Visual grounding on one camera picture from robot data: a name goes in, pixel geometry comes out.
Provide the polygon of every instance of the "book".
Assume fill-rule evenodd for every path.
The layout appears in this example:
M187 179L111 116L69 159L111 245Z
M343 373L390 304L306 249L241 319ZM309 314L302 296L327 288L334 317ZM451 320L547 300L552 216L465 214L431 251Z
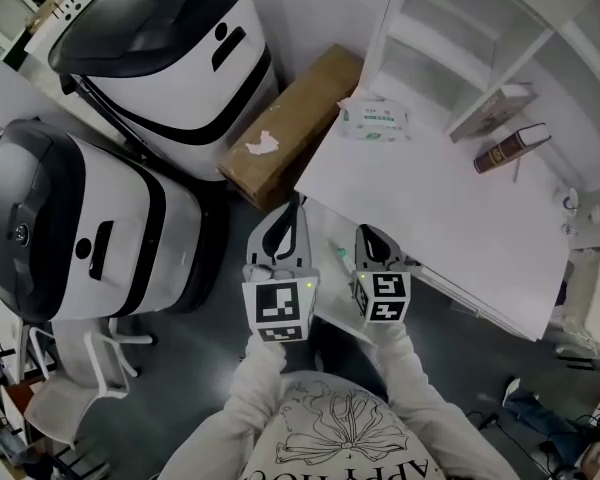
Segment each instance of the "book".
M537 97L531 84L503 85L451 132L451 140L457 142L464 138L489 135Z
M544 123L521 128L473 161L480 174L508 164L551 138Z

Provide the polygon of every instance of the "white table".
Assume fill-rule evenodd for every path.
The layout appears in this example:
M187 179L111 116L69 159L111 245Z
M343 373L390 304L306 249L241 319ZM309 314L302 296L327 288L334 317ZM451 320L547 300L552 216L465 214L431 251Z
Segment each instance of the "white table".
M356 224L374 225L422 264L416 277L509 332L541 338L569 255L553 203L559 181L533 152L515 183L513 163L478 174L481 141L453 144L410 126L410 140L379 143L344 138L334 125L296 185L321 205L323 215L307 212L312 241L328 243L321 228L336 221L348 228L343 240L355 239Z

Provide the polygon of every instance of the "brown cardboard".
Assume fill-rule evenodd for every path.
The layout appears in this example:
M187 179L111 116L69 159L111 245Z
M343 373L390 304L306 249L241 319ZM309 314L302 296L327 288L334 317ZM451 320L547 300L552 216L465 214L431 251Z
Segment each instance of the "brown cardboard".
M29 18L27 23L27 30L29 33L32 35L35 34L63 1L64 0L45 0L35 14Z
M340 45L329 48L224 155L218 164L222 174L261 210L285 202L338 115L338 102L358 85L361 71L361 59ZM254 155L246 144L260 144L263 131L278 141L278 149Z

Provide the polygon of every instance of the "shoe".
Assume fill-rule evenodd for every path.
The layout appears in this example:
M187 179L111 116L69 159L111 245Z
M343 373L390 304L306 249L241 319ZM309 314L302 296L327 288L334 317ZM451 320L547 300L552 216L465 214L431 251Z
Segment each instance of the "shoe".
M520 379L518 377L510 377L507 381L507 387L504 390L504 397L502 398L502 407L507 403L509 397L515 393L520 387Z

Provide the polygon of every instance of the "white sleeve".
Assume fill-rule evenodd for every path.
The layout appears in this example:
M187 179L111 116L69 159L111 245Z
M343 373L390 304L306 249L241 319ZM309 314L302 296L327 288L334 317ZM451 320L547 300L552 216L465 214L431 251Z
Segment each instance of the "white sleeve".
M389 405L418 436L447 477L519 480L509 463L455 405L429 384L404 324L378 324L380 373Z
M252 336L234 373L224 409L207 418L176 450L158 480L235 480L255 438L278 409L285 352Z

